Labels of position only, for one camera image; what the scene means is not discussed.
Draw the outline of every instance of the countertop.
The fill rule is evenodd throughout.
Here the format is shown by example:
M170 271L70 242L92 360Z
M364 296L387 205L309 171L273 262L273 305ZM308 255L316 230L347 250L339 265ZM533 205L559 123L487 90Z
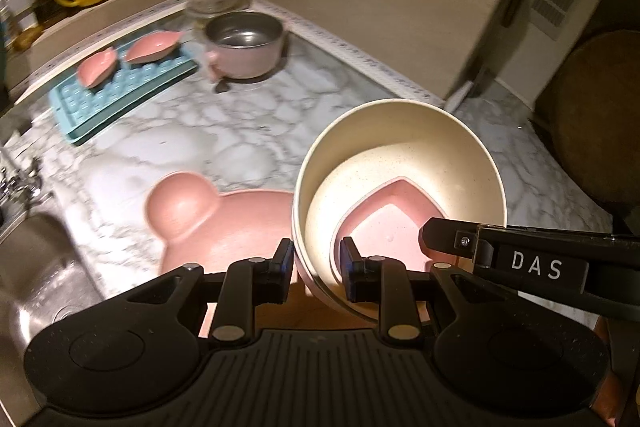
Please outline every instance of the countertop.
M180 14L154 24L190 27ZM203 52L193 32L186 40L194 54ZM330 54L291 35L281 69L262 82L232 84L228 92L216 93L201 69L78 147L65 141L53 113L44 110L7 147L20 161L42 159L46 184L64 208L82 258L110 297L158 274L162 245L146 226L143 203L161 177L193 170L222 191L293 190L308 147L332 120L361 103L397 96L388 89L393 72L383 87L334 56L344 58L347 43L334 45ZM406 92L407 85L396 91ZM437 101L428 92L412 98ZM46 104L40 100L33 107ZM494 85L482 97L465 100L456 116L492 154L510 224L610 230L610 216L562 171L510 93Z

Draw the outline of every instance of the decorative border strip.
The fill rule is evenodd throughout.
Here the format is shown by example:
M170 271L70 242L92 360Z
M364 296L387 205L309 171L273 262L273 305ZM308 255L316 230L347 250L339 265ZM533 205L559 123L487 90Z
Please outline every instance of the decorative border strip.
M290 31L368 76L375 83L399 97L430 103L438 107L444 105L444 100L439 96L312 22L265 0L252 0L251 8L283 19ZM18 92L23 89L24 93L16 103L34 102L44 93L47 84L66 68L99 51L116 39L183 9L184 0L167 0L83 39L63 54L52 58L18 84L14 89Z

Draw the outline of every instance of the ribbed black surface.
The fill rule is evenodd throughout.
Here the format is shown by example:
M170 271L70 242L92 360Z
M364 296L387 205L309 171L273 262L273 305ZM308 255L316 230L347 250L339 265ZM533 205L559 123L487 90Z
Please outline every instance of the ribbed black surface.
M603 426L589 410L558 419L493 415L464 402L421 351L372 330L265 331L219 351L180 396L130 417L89 419L45 409L30 427L502 427Z

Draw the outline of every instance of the ice cube tray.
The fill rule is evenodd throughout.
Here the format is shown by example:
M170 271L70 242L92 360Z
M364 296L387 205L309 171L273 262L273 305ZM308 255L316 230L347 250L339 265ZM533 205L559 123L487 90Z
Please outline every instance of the ice cube tray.
M114 120L197 69L180 46L161 62L131 66L124 60L131 39L116 48L120 61L110 80L94 89L78 83L77 68L49 91L49 102L65 139L80 145Z

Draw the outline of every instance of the stainless steel sink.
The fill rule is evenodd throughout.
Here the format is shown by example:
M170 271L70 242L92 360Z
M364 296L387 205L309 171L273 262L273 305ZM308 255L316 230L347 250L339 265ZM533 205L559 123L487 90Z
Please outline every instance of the stainless steel sink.
M22 370L43 328L102 300L47 196L0 229L0 427L38 410Z

